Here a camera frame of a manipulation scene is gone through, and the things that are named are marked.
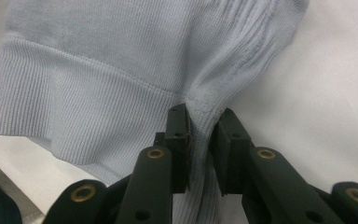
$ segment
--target white surface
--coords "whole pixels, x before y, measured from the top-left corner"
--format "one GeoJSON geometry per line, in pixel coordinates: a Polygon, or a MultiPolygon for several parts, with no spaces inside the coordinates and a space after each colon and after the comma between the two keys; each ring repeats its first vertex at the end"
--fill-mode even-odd
{"type": "MultiPolygon", "coordinates": [[[[295,42],[231,107],[257,146],[279,150],[312,185],[358,182],[358,1],[311,1],[295,42]]],[[[45,213],[91,178],[21,137],[0,136],[0,168],[45,213]]],[[[241,223],[239,202],[225,199],[222,223],[241,223]]]]}

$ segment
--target ribbed knit texture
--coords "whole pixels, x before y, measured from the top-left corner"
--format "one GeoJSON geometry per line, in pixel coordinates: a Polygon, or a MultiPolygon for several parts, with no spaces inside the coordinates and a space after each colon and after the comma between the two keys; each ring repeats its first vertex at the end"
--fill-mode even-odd
{"type": "Polygon", "coordinates": [[[186,103],[191,191],[174,223],[217,223],[209,136],[293,38],[305,0],[13,0],[0,47],[0,134],[33,137],[107,184],[186,103]]]}

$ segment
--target light blue sweater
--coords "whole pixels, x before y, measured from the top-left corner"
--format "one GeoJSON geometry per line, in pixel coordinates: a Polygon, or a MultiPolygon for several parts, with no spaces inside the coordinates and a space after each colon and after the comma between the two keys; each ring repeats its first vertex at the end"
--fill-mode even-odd
{"type": "Polygon", "coordinates": [[[112,184],[163,132],[193,121],[191,191],[174,223],[217,223],[207,143],[230,99],[287,46],[307,0],[12,0],[0,46],[0,134],[35,137],[112,184]]]}

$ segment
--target knit fabric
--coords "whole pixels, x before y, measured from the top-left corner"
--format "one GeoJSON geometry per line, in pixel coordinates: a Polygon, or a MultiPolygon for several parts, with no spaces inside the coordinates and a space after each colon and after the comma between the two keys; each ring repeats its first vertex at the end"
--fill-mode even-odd
{"type": "Polygon", "coordinates": [[[287,46],[306,0],[13,0],[0,46],[0,134],[33,137],[112,184],[186,103],[191,190],[173,223],[217,223],[207,145],[230,99],[287,46]]]}

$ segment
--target black plastic part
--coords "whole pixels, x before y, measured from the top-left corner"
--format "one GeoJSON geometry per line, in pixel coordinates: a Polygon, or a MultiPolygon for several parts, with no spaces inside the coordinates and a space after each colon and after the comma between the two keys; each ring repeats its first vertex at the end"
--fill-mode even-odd
{"type": "Polygon", "coordinates": [[[252,145],[237,116],[226,109],[213,129],[209,145],[222,195],[243,193],[244,156],[252,145]]]}
{"type": "Polygon", "coordinates": [[[172,154],[166,147],[141,151],[116,224],[172,223],[172,154]]]}
{"type": "Polygon", "coordinates": [[[343,223],[278,151],[252,148],[246,156],[246,170],[272,223],[343,223]]]}
{"type": "Polygon", "coordinates": [[[189,183],[192,148],[190,117],[186,105],[176,105],[168,112],[163,133],[156,133],[154,146],[167,147],[172,153],[172,192],[185,193],[189,183]]]}
{"type": "Polygon", "coordinates": [[[106,187],[97,180],[82,180],[69,186],[51,206],[44,224],[103,223],[101,213],[106,187]],[[95,188],[95,194],[84,202],[75,202],[71,195],[77,190],[95,188]]]}
{"type": "Polygon", "coordinates": [[[333,187],[331,207],[346,223],[358,224],[358,183],[342,182],[333,187]]]}

